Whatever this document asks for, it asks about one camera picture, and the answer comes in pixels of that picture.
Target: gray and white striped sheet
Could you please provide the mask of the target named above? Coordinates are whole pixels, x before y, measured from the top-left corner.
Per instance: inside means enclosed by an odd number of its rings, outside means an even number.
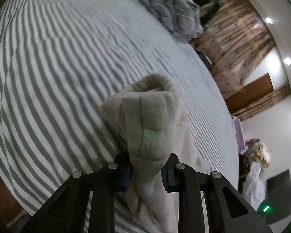
[[[113,161],[118,151],[100,129],[98,107],[153,72],[174,80],[196,149],[236,186],[235,128],[215,82],[193,48],[174,40],[138,0],[5,2],[0,176],[30,214],[72,172]],[[145,232],[120,195],[115,220],[117,232]]]

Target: curtain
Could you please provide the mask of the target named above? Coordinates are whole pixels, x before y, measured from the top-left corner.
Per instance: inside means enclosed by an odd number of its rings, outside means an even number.
[[[269,94],[255,101],[254,103],[249,104],[245,108],[238,110],[237,112],[233,113],[232,116],[239,117],[239,119],[242,122],[246,121],[251,117],[255,117],[256,115],[262,113],[263,111],[266,111],[269,108],[280,103],[290,94],[291,94],[290,85],[289,84],[284,85],[279,89],[270,92]]]
[[[209,27],[191,43],[213,63],[211,74],[224,99],[240,91],[260,61],[276,46],[248,0],[228,0]]]

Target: green laser dot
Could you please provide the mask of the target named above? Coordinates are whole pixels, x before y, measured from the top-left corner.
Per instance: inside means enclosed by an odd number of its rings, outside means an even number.
[[[269,209],[269,205],[265,207],[265,209],[263,209],[263,212],[266,212]]]

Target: beige fleece cloth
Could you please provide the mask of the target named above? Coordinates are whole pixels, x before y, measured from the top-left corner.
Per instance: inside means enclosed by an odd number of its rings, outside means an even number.
[[[100,107],[102,118],[128,149],[133,178],[126,193],[135,219],[150,233],[177,233],[177,194],[168,194],[160,170],[170,154],[196,171],[210,173],[197,153],[179,92],[171,80],[150,74]]]

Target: white patterned cloth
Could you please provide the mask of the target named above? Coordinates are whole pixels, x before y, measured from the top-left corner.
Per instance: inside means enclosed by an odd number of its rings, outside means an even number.
[[[33,215],[76,170],[97,171],[118,150],[99,106],[150,73],[169,75],[196,149],[234,185],[233,121],[188,44],[176,42],[138,0],[7,0],[0,10],[0,176]],[[120,195],[117,232],[145,232]]]
[[[261,170],[262,167],[259,162],[252,162],[250,173],[246,177],[242,193],[242,196],[255,209],[255,211],[258,210],[260,204],[266,198],[266,187],[260,180]]]

